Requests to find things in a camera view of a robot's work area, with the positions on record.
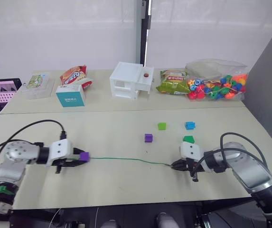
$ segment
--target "teal box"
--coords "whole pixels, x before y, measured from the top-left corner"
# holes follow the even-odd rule
[[[56,95],[63,107],[85,106],[84,92],[81,85],[61,85]]]

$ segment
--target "plastic bag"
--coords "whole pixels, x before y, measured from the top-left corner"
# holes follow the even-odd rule
[[[156,87],[160,93],[165,94],[188,94],[187,73],[181,70],[160,71],[161,84]]]
[[[76,66],[65,71],[61,76],[62,85],[82,85],[83,90],[93,83],[93,80],[86,76],[86,66]]]
[[[243,100],[246,65],[220,59],[203,59],[186,65],[190,75],[189,99]]]

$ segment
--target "green snack bag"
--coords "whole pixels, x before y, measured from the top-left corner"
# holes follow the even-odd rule
[[[156,89],[165,94],[189,94],[187,75],[185,71],[180,70],[160,71],[161,84]]]

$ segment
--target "shoe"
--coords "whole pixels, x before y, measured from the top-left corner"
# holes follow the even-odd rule
[[[179,228],[173,217],[164,212],[157,216],[157,224],[158,228]]]
[[[117,224],[116,220],[109,220],[103,223],[101,228],[120,228],[120,226]]]

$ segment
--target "clear plastic container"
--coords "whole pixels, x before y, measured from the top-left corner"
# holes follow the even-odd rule
[[[49,73],[33,74],[30,81],[23,85],[21,92],[27,99],[50,97],[54,83]]]

